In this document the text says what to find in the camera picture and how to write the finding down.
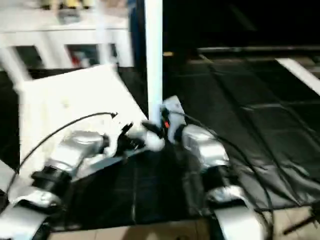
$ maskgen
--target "shelf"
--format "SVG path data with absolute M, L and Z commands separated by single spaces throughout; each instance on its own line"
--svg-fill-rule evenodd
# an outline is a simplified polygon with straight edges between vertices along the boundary
M 128 29 L 127 9 L 108 9 L 104 11 L 107 29 Z M 33 9 L 22 3 L 0 7 L 0 32 L 33 32 L 92 30 L 96 28 L 95 15 L 92 9 L 80 11 L 81 21 L 71 24 L 60 24 L 51 10 Z

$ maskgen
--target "black cable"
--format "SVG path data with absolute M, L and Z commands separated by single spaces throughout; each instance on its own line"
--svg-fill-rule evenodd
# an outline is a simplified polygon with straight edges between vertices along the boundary
M 247 166 L 251 169 L 251 171 L 253 172 L 256 180 L 258 181 L 259 185 L 261 186 L 261 188 L 264 191 L 264 194 L 265 194 L 265 197 L 266 197 L 266 200 L 267 200 L 267 204 L 268 204 L 268 208 L 269 208 L 269 212 L 270 212 L 270 215 L 271 215 L 271 222 L 268 222 L 264 215 L 261 215 L 261 217 L 263 218 L 263 221 L 265 223 L 268 223 L 268 232 L 267 232 L 267 238 L 266 239 L 268 239 L 268 240 L 273 239 L 275 216 L 274 216 L 274 211 L 273 211 L 272 200 L 271 200 L 271 197 L 270 197 L 270 195 L 268 193 L 268 190 L 267 190 L 265 184 L 263 183 L 260 175 L 258 174 L 258 172 L 255 169 L 255 167 L 253 166 L 253 164 L 249 161 L 247 156 L 244 154 L 244 152 L 237 145 L 235 145 L 234 143 L 232 143 L 228 139 L 218 135 L 214 130 L 212 130 L 209 127 L 207 127 L 206 125 L 204 125 L 200 120 L 198 120 L 198 119 L 196 119 L 196 118 L 194 118 L 194 117 L 192 117 L 192 116 L 190 116 L 188 114 L 185 114 L 185 113 L 182 113 L 182 112 L 178 112 L 178 111 L 169 111 L 169 113 L 187 117 L 188 119 L 190 119 L 194 123 L 197 123 L 201 127 L 203 127 L 204 129 L 206 129 L 208 132 L 210 132 L 218 140 L 220 140 L 221 142 L 226 143 L 227 145 L 229 145 L 230 147 L 235 149 L 241 155 L 241 157 L 246 162 Z
M 8 196 L 8 193 L 9 193 L 9 191 L 10 191 L 11 186 L 12 186 L 13 183 L 15 182 L 16 176 L 17 176 L 19 170 L 21 169 L 21 167 L 26 163 L 26 161 L 29 159 L 29 157 L 30 157 L 43 143 L 45 143 L 49 138 L 51 138 L 52 136 L 54 136 L 55 134 L 57 134 L 57 133 L 60 132 L 61 130 L 65 129 L 65 128 L 73 125 L 73 124 L 75 124 L 75 123 L 77 123 L 77 122 L 79 122 L 79 121 L 81 121 L 81 120 L 83 120 L 83 119 L 87 119 L 87 118 L 90 118 L 90 117 L 93 117 L 93 116 L 99 116 L 99 115 L 111 115 L 112 117 L 114 117 L 114 116 L 116 116 L 117 114 L 112 113 L 112 112 L 97 112 L 97 113 L 93 113 L 93 114 L 90 114 L 90 115 L 87 115 L 87 116 L 82 116 L 82 117 L 80 117 L 80 118 L 77 118 L 77 119 L 75 119 L 75 120 L 73 120 L 73 121 L 71 121 L 71 122 L 69 122 L 69 123 L 67 123 L 67 124 L 59 127 L 57 130 L 53 131 L 52 133 L 50 133 L 49 135 L 47 135 L 45 138 L 43 138 L 43 139 L 42 139 L 33 149 L 31 149 L 31 150 L 29 151 L 29 153 L 23 158 L 23 160 L 21 161 L 21 164 L 18 166 L 18 168 L 17 168 L 16 171 L 14 172 L 14 174 L 13 174 L 11 180 L 10 180 L 10 183 L 9 183 L 7 189 L 6 189 L 6 192 L 5 192 L 5 193 L 7 194 L 7 196 Z M 2 209 L 1 209 L 1 210 L 3 210 L 3 209 L 5 208 L 6 203 L 7 203 L 7 201 L 6 201 L 6 198 L 4 197 L 4 198 L 3 198 L 3 201 L 2 201 Z

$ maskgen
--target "tile floor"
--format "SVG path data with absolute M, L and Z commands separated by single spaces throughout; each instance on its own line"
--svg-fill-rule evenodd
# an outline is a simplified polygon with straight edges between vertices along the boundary
M 288 226 L 309 216 L 309 208 L 275 211 L 275 240 L 317 240 L 320 227 L 309 224 L 287 236 L 281 232 Z M 152 225 L 124 226 L 90 231 L 52 234 L 50 240 L 209 240 L 204 220 L 158 223 Z

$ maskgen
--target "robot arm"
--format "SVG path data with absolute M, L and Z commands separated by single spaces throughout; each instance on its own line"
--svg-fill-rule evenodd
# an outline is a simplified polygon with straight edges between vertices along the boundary
M 103 151 L 108 139 L 97 132 L 75 131 L 64 139 L 46 161 L 23 196 L 14 200 L 0 216 L 0 238 L 13 240 L 47 239 L 53 216 L 77 169 L 86 158 Z
M 183 160 L 192 172 L 182 183 L 189 213 L 200 209 L 208 216 L 211 239 L 264 239 L 222 143 L 206 129 L 186 124 L 176 96 L 163 102 L 162 116 L 168 140 L 184 149 Z
M 132 124 L 127 124 L 121 116 L 117 115 L 113 121 L 115 125 L 108 136 L 74 131 L 53 150 L 43 169 L 32 174 L 31 186 L 23 189 L 21 195 L 1 213 L 0 240 L 47 239 L 51 226 L 60 216 L 72 180 L 84 162 L 90 162 L 97 155 L 103 155 L 100 161 L 105 161 L 128 147 L 135 150 L 142 147 L 160 150 L 163 147 L 164 139 L 155 139 L 155 135 L 148 131 L 139 137 L 126 136 Z

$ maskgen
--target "black plastic sheet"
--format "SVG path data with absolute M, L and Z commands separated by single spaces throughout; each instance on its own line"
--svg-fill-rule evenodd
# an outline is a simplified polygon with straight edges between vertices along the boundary
M 164 70 L 163 97 L 177 95 L 187 114 L 245 153 L 263 179 L 273 208 L 320 200 L 320 96 L 275 61 L 215 63 L 211 68 L 203 62 L 169 64 Z M 146 112 L 147 83 L 131 71 L 120 75 Z M 12 90 L 1 97 L 2 103 L 11 99 L 15 106 L 1 108 L 1 116 L 14 119 L 3 123 L 7 129 L 18 127 L 17 95 Z M 4 127 L 1 132 L 5 139 L 12 134 Z M 14 168 L 19 160 L 17 136 L 11 146 L 4 160 Z M 249 201 L 257 210 L 268 209 L 250 168 L 239 153 L 225 147 Z M 190 218 L 185 171 L 170 144 L 161 152 L 144 152 L 103 169 L 74 184 L 66 225 L 84 230 Z

